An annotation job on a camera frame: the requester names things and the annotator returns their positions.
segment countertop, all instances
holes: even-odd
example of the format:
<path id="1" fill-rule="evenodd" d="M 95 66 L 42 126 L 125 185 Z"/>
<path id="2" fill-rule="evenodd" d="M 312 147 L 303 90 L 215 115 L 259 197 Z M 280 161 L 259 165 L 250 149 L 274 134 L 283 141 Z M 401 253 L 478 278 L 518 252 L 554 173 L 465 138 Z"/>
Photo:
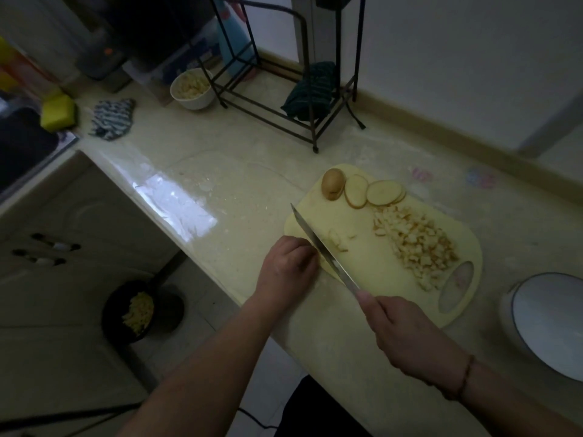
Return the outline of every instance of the countertop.
<path id="1" fill-rule="evenodd" d="M 279 106 L 291 86 L 262 73 L 241 88 Z M 128 97 L 137 107 L 126 136 L 113 142 L 87 136 L 97 100 Z M 217 102 L 200 112 L 177 103 L 162 107 L 135 83 L 117 95 L 91 87 L 77 104 L 78 149 L 239 304 L 253 293 L 263 258 L 282 235 L 290 202 L 330 166 L 346 162 L 398 180 L 465 223 L 482 245 L 482 282 L 447 334 L 583 424 L 583 384 L 520 354 L 497 316 L 500 295 L 521 279 L 543 271 L 581 275 L 581 208 L 357 109 L 367 129 L 343 110 L 316 155 L 234 108 Z M 354 297 L 326 273 L 274 337 L 375 435 L 487 435 L 462 406 L 390 366 Z"/>

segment kitchen sink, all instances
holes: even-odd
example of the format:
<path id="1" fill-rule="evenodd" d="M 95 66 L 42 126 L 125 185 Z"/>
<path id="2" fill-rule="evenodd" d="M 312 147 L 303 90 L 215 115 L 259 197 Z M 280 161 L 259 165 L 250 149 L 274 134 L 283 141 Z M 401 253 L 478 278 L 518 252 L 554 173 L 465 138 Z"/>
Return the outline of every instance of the kitchen sink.
<path id="1" fill-rule="evenodd" d="M 76 140 L 70 131 L 44 130 L 34 104 L 0 98 L 0 203 Z"/>

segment yellow cutting board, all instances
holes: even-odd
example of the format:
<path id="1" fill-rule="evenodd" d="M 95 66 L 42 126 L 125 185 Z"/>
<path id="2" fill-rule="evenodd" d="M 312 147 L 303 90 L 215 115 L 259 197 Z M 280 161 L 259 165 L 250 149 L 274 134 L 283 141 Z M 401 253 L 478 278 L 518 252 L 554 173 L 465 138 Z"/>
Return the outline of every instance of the yellow cutting board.
<path id="1" fill-rule="evenodd" d="M 369 183 L 376 181 L 375 178 L 353 165 L 339 164 L 334 167 L 341 169 L 346 177 L 358 174 L 364 176 Z M 375 296 L 402 296 L 413 301 L 439 327 L 452 322 L 462 313 L 476 293 L 482 275 L 480 243 L 468 227 L 409 195 L 398 204 L 399 208 L 410 206 L 413 210 L 426 214 L 428 218 L 435 221 L 436 227 L 441 228 L 456 245 L 455 251 L 460 260 L 445 271 L 438 285 L 440 289 L 460 264 L 465 262 L 473 264 L 473 276 L 467 291 L 454 308 L 449 309 L 448 312 L 442 312 L 439 304 L 441 291 L 428 292 L 421 288 L 412 271 L 405 269 L 395 256 L 389 236 L 375 236 L 373 233 L 375 207 L 367 204 L 355 210 L 346 203 L 344 195 L 335 201 L 329 201 L 322 195 L 321 183 L 322 178 L 314 184 L 296 208 L 324 242 L 330 229 L 334 229 L 342 237 L 348 251 L 339 252 L 332 248 L 331 250 L 361 289 Z M 290 214 L 286 220 L 284 233 L 308 239 L 295 221 L 293 214 Z M 324 270 L 340 280 L 323 257 L 321 257 L 321 265 Z"/>

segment bracelet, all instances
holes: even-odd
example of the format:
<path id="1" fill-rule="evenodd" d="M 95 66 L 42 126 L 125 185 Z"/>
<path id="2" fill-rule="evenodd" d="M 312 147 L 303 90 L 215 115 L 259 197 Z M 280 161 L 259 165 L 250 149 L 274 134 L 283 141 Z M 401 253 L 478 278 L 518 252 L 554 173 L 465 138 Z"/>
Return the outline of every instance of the bracelet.
<path id="1" fill-rule="evenodd" d="M 466 385 L 468 384 L 468 379 L 470 377 L 470 373 L 472 371 L 474 361 L 476 361 L 476 356 L 471 354 L 470 360 L 468 361 L 468 366 L 466 367 L 466 372 L 463 375 L 462 385 L 459 387 L 459 389 L 457 390 L 457 392 L 454 395 L 451 395 L 451 394 L 447 393 L 446 391 L 441 391 L 441 393 L 443 394 L 443 396 L 447 400 L 456 400 L 456 401 L 461 400 L 462 394 L 466 389 Z"/>

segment hand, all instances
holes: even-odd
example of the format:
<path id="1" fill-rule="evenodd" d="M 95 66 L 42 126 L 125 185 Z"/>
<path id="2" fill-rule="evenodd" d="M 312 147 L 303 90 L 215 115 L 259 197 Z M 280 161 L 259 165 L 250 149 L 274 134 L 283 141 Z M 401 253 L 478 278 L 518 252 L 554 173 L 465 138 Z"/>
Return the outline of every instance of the hand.
<path id="1" fill-rule="evenodd" d="M 318 267 L 318 251 L 310 242 L 282 236 L 265 257 L 250 300 L 276 322 L 308 290 Z"/>
<path id="2" fill-rule="evenodd" d="M 469 354 L 441 331 L 415 303 L 402 297 L 357 294 L 378 347 L 404 374 L 455 394 Z"/>

